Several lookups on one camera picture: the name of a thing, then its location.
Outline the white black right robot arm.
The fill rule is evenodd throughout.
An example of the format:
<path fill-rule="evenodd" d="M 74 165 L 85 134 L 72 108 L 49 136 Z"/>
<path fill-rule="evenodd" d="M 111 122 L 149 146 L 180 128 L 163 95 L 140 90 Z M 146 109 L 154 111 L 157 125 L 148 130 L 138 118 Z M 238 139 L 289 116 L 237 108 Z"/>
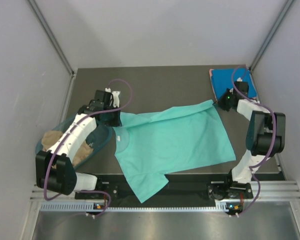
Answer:
<path fill-rule="evenodd" d="M 241 78 L 234 81 L 233 86 L 216 101 L 216 105 L 227 112 L 236 110 L 249 120 L 249 126 L 245 139 L 246 151 L 231 170 L 230 181 L 223 185 L 223 192 L 229 198 L 239 195 L 241 185 L 248 184 L 263 163 L 283 151 L 286 133 L 285 114 L 273 112 L 248 98 L 249 85 Z"/>

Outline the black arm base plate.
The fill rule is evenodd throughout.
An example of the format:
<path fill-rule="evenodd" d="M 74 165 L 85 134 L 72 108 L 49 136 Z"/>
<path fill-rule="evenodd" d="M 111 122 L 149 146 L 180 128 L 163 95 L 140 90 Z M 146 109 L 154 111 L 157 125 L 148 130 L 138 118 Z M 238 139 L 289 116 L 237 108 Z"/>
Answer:
<path fill-rule="evenodd" d="M 151 184 L 141 187 L 140 198 L 123 175 L 100 175 L 95 190 L 110 194 L 113 207 L 142 206 L 196 206 L 211 204 L 214 200 L 250 200 L 253 198 L 250 183 L 238 183 L 228 174 L 166 174 L 163 186 L 152 190 Z"/>

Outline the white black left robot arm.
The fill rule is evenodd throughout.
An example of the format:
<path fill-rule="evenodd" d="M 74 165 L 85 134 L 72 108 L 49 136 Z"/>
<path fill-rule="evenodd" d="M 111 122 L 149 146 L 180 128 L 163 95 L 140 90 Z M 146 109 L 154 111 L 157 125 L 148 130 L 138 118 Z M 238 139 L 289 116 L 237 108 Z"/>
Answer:
<path fill-rule="evenodd" d="M 88 105 L 83 105 L 61 138 L 35 157 L 36 184 L 45 191 L 60 195 L 86 191 L 99 198 L 104 191 L 95 175 L 76 172 L 73 161 L 87 137 L 101 127 L 119 127 L 120 91 L 96 90 Z"/>

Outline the teal green t shirt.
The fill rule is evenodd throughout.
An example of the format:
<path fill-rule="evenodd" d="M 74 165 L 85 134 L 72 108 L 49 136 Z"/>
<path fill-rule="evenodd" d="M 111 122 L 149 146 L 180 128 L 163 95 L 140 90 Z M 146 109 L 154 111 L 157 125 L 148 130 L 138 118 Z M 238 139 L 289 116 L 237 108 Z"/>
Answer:
<path fill-rule="evenodd" d="M 212 100 L 120 118 L 114 155 L 141 203 L 168 184 L 166 174 L 236 159 Z"/>

